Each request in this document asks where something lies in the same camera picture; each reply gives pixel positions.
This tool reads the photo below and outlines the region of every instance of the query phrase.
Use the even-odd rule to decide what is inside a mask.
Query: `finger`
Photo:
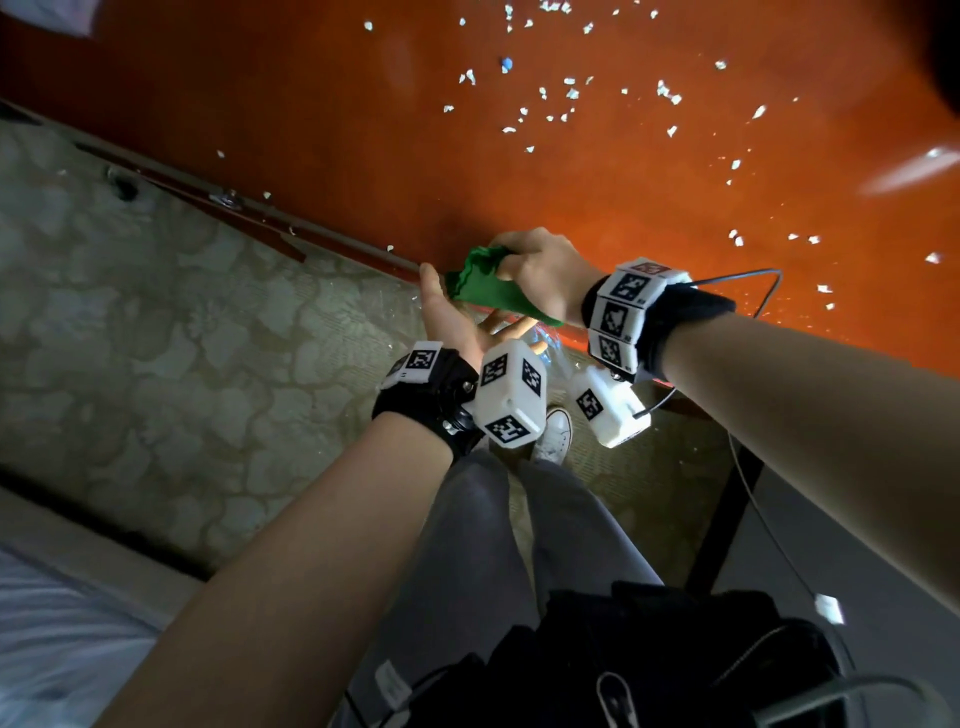
[[[538,233],[545,231],[537,228],[531,231],[501,232],[490,241],[491,248],[503,246],[514,253],[536,253],[542,247]]]
[[[536,326],[537,323],[537,319],[535,319],[533,316],[524,316],[519,321],[514,321],[508,327],[502,328],[496,333],[496,336],[500,340],[518,339],[531,328]]]
[[[500,280],[516,280],[526,260],[526,255],[507,255],[496,267],[496,276]]]
[[[503,322],[510,318],[510,311],[501,311],[497,308],[490,316],[481,321],[477,328],[486,333],[493,333]]]
[[[444,289],[440,285],[440,274],[429,263],[420,266],[420,295],[422,300],[428,298],[445,298]]]

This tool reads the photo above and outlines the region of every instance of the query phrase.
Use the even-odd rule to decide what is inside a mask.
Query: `black bag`
[[[752,728],[753,711],[838,673],[820,629],[766,594],[616,582],[553,593],[536,631],[514,627],[485,665],[468,655],[411,701],[407,726]],[[837,700],[778,726],[846,724]]]

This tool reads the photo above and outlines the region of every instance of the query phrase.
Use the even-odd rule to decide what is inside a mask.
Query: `hand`
[[[474,370],[480,372],[480,364],[487,350],[507,339],[518,339],[537,324],[537,319],[524,316],[500,331],[497,327],[512,315],[507,311],[494,311],[483,323],[476,325],[467,314],[458,310],[444,295],[440,276],[429,263],[420,266],[420,303],[423,307],[423,325],[430,341],[442,341],[446,349],[456,349]],[[531,347],[534,353],[543,353],[546,342],[539,341]]]
[[[547,316],[583,327],[580,304],[593,284],[606,274],[577,253],[562,235],[547,228],[503,232],[491,245],[502,245],[518,255],[507,255],[496,270],[501,280],[513,280],[530,303]]]

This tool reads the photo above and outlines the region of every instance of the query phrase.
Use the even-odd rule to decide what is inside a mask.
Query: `orange table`
[[[608,268],[781,267],[768,320],[960,376],[960,122],[914,25],[869,0],[513,5],[509,34],[490,0],[106,0],[83,40],[4,17],[0,97],[444,268],[537,225]],[[746,310],[766,285],[722,290]]]

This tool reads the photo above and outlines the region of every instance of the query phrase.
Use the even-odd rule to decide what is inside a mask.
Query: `green cloth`
[[[552,319],[534,306],[512,280],[500,280],[496,267],[511,251],[503,247],[474,248],[467,254],[464,270],[447,273],[446,295],[452,301],[463,301],[489,308],[533,316],[552,327],[564,322]]]

